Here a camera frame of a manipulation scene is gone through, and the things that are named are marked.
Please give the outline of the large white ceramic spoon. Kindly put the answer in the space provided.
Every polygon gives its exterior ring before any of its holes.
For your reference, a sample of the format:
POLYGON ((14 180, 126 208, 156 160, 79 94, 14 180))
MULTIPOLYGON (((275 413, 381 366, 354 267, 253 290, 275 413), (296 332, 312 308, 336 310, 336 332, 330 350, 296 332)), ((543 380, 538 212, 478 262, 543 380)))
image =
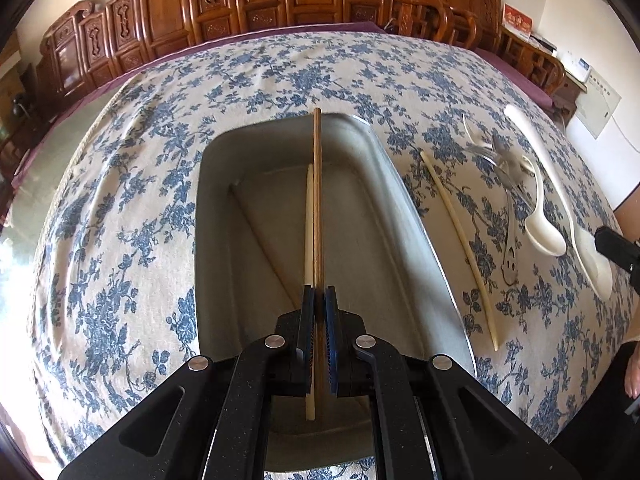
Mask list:
POLYGON ((574 253, 582 272, 585 274, 588 285, 601 301, 609 300, 613 291, 611 265, 605 259, 605 256, 597 252, 596 244, 594 244, 594 235, 577 220, 576 208, 570 196, 568 196, 563 180, 556 171, 548 150, 544 146, 544 141, 528 117, 518 107, 513 104, 506 104, 503 113, 524 134, 537 157, 536 164, 539 169, 544 168, 556 194, 558 194, 568 222, 570 244, 573 246, 574 253))

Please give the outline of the pale chopstick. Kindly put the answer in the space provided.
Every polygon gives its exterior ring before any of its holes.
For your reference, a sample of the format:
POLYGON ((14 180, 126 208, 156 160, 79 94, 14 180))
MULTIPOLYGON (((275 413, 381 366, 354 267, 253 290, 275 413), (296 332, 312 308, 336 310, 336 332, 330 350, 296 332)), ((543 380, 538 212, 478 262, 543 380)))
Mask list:
POLYGON ((491 311, 491 303, 490 303, 488 291, 485 287, 482 274, 480 274, 480 268, 478 267, 477 262, 475 260, 474 252, 472 251, 470 242, 466 237, 461 221, 458 218, 456 211, 454 210, 454 205, 451 203, 449 194, 446 191, 446 188, 444 188, 444 186, 442 185, 442 181, 439 179, 438 174, 436 174, 436 170, 433 163, 431 162, 431 159, 427 156, 427 154, 423 150, 420 151, 420 157, 426 167, 426 170, 428 171, 428 174, 431 176, 431 178, 435 183, 436 190, 439 194, 440 199, 442 200, 442 203, 446 208, 446 211, 448 212, 448 216, 452 222, 452 225, 454 226, 454 230, 457 233, 457 237, 462 247, 462 250, 465 253, 466 260, 468 260, 469 267, 474 276, 476 287, 478 289, 478 292, 480 293, 480 300, 482 300, 483 311, 485 313, 485 318, 486 318, 489 336, 491 339, 492 348, 495 351, 498 351, 500 348, 500 344, 499 344, 498 330, 497 330, 495 317, 491 311))
MULTIPOLYGON (((314 168, 307 166, 306 209, 305 209, 305 284, 314 284, 314 168)), ((310 393, 306 395, 306 419, 316 419, 314 402, 314 376, 311 378, 310 393)))

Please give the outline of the metal rectangular tray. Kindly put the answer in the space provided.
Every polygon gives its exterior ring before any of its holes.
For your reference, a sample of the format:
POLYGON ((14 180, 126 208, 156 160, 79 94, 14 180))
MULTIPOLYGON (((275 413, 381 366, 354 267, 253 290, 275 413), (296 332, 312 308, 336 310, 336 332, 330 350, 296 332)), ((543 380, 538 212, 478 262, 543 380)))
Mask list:
POLYGON ((338 306, 405 356, 446 354, 472 372, 454 294, 398 171, 373 127, 341 113, 236 127, 207 145, 195 211, 201 352, 236 356, 302 303, 314 141, 324 280, 338 306))

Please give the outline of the blue floral tablecloth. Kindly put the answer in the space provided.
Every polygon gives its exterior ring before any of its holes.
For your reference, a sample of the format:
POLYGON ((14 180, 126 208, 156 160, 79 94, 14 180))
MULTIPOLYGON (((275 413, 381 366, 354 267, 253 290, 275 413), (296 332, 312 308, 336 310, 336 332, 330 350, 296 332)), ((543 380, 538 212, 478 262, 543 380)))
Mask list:
POLYGON ((363 32, 245 40, 183 55, 131 77, 80 142, 56 190, 36 257, 35 385, 44 434, 65 466, 192 356, 195 211, 203 153, 236 127, 341 113, 374 129, 438 255, 483 386, 544 440, 600 384, 636 305, 621 270, 611 298, 588 285, 574 249, 538 252, 517 202, 518 281, 508 286, 506 193, 466 148, 462 117, 510 152, 537 157, 503 113, 518 107, 544 141, 587 230, 612 208, 544 112, 476 54, 363 32), (488 291, 500 348, 423 150, 449 194, 488 291))

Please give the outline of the steel fork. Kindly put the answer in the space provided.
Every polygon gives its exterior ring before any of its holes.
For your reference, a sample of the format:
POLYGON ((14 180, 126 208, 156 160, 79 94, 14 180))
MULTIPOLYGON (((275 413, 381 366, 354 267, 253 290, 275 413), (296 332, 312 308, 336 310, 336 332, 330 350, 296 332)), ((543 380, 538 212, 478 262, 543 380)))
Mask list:
POLYGON ((489 148, 484 148, 484 146, 472 144, 469 144, 466 148, 472 154, 480 156, 490 162, 491 165, 494 166, 495 173, 499 180, 506 186, 506 188, 513 191, 524 203, 526 203, 530 210, 534 209, 535 203, 506 171, 506 162, 497 153, 491 151, 489 148))
POLYGON ((504 170, 514 177, 515 180, 522 180, 524 174, 533 177, 534 170, 530 162, 526 162, 523 157, 512 154, 507 148, 497 148, 495 144, 486 142, 482 136, 473 129, 471 123, 465 116, 462 117, 462 124, 471 143, 481 148, 485 153, 495 155, 498 160, 498 165, 503 166, 504 170))

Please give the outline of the red card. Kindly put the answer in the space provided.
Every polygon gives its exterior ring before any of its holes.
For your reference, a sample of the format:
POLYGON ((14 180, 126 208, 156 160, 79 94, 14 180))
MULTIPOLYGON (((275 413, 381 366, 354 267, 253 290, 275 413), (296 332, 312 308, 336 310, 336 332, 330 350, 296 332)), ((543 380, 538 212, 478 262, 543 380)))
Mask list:
POLYGON ((512 34, 528 39, 533 30, 533 19, 505 3, 502 8, 502 24, 512 34))

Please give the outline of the carved wooden bench back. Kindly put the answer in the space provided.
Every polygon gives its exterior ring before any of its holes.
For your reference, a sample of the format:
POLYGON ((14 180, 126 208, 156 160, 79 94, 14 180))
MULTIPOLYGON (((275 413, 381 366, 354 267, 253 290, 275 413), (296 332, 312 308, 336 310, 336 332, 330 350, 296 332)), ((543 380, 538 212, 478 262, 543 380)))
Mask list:
POLYGON ((565 76, 504 26, 501 0, 110 0, 76 3, 44 33, 37 101, 54 116, 115 78, 213 40, 285 26, 371 22, 495 55, 545 94, 565 76))

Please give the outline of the white wall panel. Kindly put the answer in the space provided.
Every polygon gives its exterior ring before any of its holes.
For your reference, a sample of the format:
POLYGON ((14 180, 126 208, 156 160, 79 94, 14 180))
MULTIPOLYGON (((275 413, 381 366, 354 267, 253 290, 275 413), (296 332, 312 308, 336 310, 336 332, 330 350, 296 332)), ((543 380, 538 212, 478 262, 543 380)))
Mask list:
POLYGON ((576 100, 575 115, 597 139, 612 118, 622 97, 594 68, 590 70, 585 87, 586 91, 576 100))

